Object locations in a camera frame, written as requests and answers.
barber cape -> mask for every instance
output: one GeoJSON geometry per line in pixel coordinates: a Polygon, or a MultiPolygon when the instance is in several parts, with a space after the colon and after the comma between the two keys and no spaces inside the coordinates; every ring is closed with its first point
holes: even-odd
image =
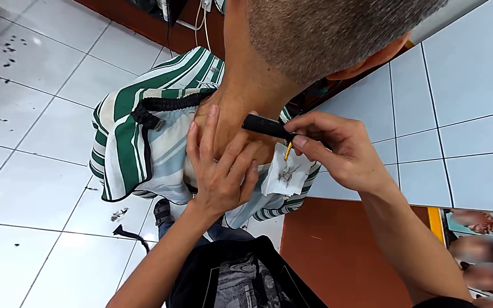
{"type": "MultiPolygon", "coordinates": [[[[186,154],[186,134],[201,101],[220,85],[223,71],[222,60],[197,47],[99,103],[93,114],[96,136],[89,166],[104,186],[103,200],[116,202],[135,194],[186,205],[193,198],[196,181],[188,177],[194,173],[186,154]]],[[[280,118],[290,119],[286,109],[280,118]]],[[[320,168],[317,162],[310,164],[301,194],[289,198],[261,193],[270,164],[259,166],[251,200],[227,212],[227,224],[239,228],[250,216],[262,221],[300,208],[320,168]]]]}

white tile floor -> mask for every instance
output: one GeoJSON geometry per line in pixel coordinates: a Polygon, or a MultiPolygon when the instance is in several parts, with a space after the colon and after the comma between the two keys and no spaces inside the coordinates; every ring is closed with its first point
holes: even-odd
{"type": "MultiPolygon", "coordinates": [[[[112,231],[156,244],[152,201],[103,202],[86,165],[92,109],[170,58],[73,0],[0,0],[0,307],[104,307],[145,256],[112,231]]],[[[248,230],[279,248],[283,221],[248,230]]]]}

leg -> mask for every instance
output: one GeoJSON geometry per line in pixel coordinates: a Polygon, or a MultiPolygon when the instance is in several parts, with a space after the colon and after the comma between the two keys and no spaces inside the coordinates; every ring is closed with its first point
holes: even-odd
{"type": "MultiPolygon", "coordinates": [[[[170,227],[174,225],[174,221],[170,217],[170,207],[169,201],[166,199],[161,199],[155,205],[153,210],[153,214],[155,215],[155,221],[157,224],[157,228],[159,228],[159,240],[163,238],[165,234],[167,234],[170,227]]],[[[193,248],[197,248],[199,246],[208,244],[209,240],[207,240],[204,236],[202,236],[199,241],[196,242],[193,248]]]]}
{"type": "Polygon", "coordinates": [[[241,228],[234,230],[232,228],[222,227],[220,224],[212,225],[207,232],[213,241],[234,240],[245,242],[254,239],[254,236],[241,228]]]}

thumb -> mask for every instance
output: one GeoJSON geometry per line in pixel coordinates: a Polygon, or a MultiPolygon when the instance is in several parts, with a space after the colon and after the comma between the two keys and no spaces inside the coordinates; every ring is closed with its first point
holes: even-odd
{"type": "Polygon", "coordinates": [[[292,144],[294,145],[294,149],[297,148],[304,153],[307,158],[320,162],[328,171],[330,171],[333,166],[339,165],[344,159],[309,137],[297,135],[292,140],[292,144]]]}

